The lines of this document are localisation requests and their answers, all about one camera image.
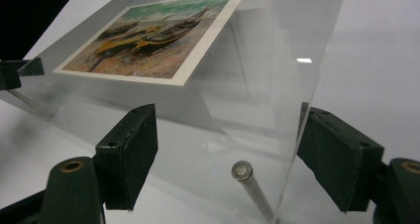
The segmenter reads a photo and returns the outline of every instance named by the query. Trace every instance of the white surface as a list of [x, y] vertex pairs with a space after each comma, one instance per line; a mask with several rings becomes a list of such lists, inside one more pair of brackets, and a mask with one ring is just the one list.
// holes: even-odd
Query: white surface
[[[76, 8], [66, 13], [73, 14], [77, 19], [68, 20], [65, 24], [54, 22], [52, 27], [58, 29], [57, 33], [43, 37], [38, 46], [29, 53], [29, 57], [40, 53], [108, 1], [90, 0], [92, 7], [86, 9], [75, 2], [67, 5], [68, 7], [64, 10]], [[417, 2], [418, 0], [344, 0], [313, 103], [313, 106], [334, 113], [385, 146], [384, 161], [386, 163], [396, 157], [420, 160], [418, 146], [420, 140], [418, 132], [420, 128], [420, 113], [418, 112], [420, 102], [418, 91], [420, 87], [420, 69], [418, 68], [420, 14], [418, 12], [420, 12], [420, 6]], [[12, 133], [15, 130], [25, 132], [25, 128], [28, 127], [34, 129], [33, 119], [35, 118], [29, 117], [8, 104], [0, 102], [0, 106], [1, 134]], [[60, 130], [49, 128], [49, 125], [45, 126], [47, 129], [52, 129], [49, 131], [57, 136], [36, 136], [32, 138], [34, 140], [25, 141], [25, 144], [31, 144], [31, 142], [42, 144], [45, 139], [60, 140], [61, 136], [64, 136]], [[43, 127], [37, 125], [36, 129], [43, 129]], [[69, 150], [66, 144], [55, 144], [56, 148], [53, 150], [57, 152], [53, 152], [52, 156], [56, 159], [56, 163], [74, 155], [87, 156], [93, 153], [91, 146], [83, 147], [83, 141], [73, 137], [65, 138], [81, 144], [80, 150]], [[28, 159], [31, 156], [31, 149], [19, 147], [22, 142], [19, 140], [19, 133], [16, 134], [16, 140], [2, 142], [2, 146], [6, 146], [9, 151], [15, 149], [22, 151], [18, 157], [1, 154], [2, 206], [10, 203], [13, 198], [18, 200], [34, 193], [44, 185], [41, 182], [33, 183], [26, 178], [17, 182], [9, 181], [8, 177], [13, 175], [25, 175], [21, 167], [14, 169], [9, 164], [40, 166], [39, 173], [30, 173], [30, 175], [37, 179], [45, 177], [45, 180], [47, 180], [49, 168], [54, 165], [54, 162], [31, 163], [31, 159]], [[60, 149], [65, 149], [65, 154], [60, 152]], [[370, 206], [368, 213], [348, 213], [347, 215], [340, 213], [300, 159], [296, 160], [291, 177], [282, 208], [284, 223], [371, 223], [373, 205]], [[151, 183], [155, 186], [163, 185], [158, 179], [152, 179]], [[4, 193], [4, 185], [10, 189], [23, 185], [19, 190], [25, 190], [25, 192]], [[145, 210], [142, 215], [136, 214], [139, 216], [126, 212], [121, 217], [110, 214], [112, 216], [107, 219], [109, 223], [123, 222], [126, 215], [130, 219], [128, 223], [136, 223], [135, 217], [138, 217], [137, 222], [141, 223], [162, 221], [190, 223], [194, 220], [195, 223], [198, 221], [230, 223], [232, 221], [221, 219], [229, 216], [223, 215], [223, 210], [214, 210], [213, 213], [201, 212], [202, 209], [199, 208], [201, 206], [197, 204], [200, 201], [192, 200], [194, 197], [188, 199], [191, 202], [186, 201], [188, 204], [179, 203], [180, 199], [173, 198], [173, 194], [181, 193], [182, 190], [177, 190], [176, 187], [166, 186], [156, 189], [154, 186], [147, 185], [145, 189], [149, 191], [145, 191], [146, 197], [141, 196], [140, 200], [145, 198], [145, 202], [150, 204], [147, 209], [150, 211]], [[171, 195], [162, 193], [163, 189], [169, 190]], [[157, 200], [170, 203], [173, 209], [167, 210], [166, 206], [162, 213], [167, 215], [154, 215], [157, 209], [161, 209]], [[195, 203], [197, 208], [191, 206], [191, 203]], [[170, 216], [175, 216], [176, 219], [173, 220], [169, 218]]]

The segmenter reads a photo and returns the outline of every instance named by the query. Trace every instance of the picture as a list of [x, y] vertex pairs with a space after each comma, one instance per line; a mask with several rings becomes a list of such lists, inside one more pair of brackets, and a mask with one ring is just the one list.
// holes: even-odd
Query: picture
[[240, 1], [171, 0], [126, 8], [54, 72], [183, 85]]

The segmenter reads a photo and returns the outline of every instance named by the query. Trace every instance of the metal rod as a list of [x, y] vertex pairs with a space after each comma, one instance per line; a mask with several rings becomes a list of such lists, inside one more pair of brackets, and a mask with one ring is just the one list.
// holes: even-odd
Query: metal rod
[[268, 204], [263, 191], [253, 174], [253, 167], [246, 161], [236, 162], [232, 167], [232, 177], [241, 184], [265, 220], [270, 223], [274, 214]]
[[47, 109], [45, 109], [43, 106], [39, 105], [38, 103], [32, 101], [31, 99], [29, 99], [28, 97], [26, 97], [22, 93], [20, 93], [20, 92], [18, 92], [16, 90], [13, 90], [13, 89], [10, 89], [10, 90], [7, 90], [7, 91], [9, 93], [11, 93], [13, 96], [21, 99], [26, 104], [30, 105], [32, 108], [34, 108], [38, 112], [42, 113], [47, 118], [52, 118], [53, 117], [53, 113], [51, 113], [50, 111], [48, 111]]

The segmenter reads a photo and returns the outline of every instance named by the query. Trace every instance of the photograph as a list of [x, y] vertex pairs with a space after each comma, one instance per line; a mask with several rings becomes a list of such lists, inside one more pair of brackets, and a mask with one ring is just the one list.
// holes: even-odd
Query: photograph
[[128, 7], [53, 72], [182, 86], [240, 2]]

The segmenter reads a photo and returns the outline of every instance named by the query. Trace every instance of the transparent glass panel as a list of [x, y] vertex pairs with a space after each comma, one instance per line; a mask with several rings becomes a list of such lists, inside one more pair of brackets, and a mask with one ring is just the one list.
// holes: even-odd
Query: transparent glass panel
[[[53, 72], [126, 7], [161, 1], [112, 0], [39, 54], [46, 75], [23, 77], [18, 91], [53, 113], [44, 120], [71, 137], [64, 139], [91, 146], [92, 156], [126, 112], [156, 105], [159, 150], [140, 203], [130, 215], [107, 211], [109, 223], [203, 221], [197, 213], [213, 222], [266, 223], [232, 166], [253, 166], [277, 213], [301, 105], [312, 99], [342, 0], [242, 0], [183, 86]], [[1, 98], [39, 115], [7, 93]], [[273, 223], [281, 219], [274, 215]]]

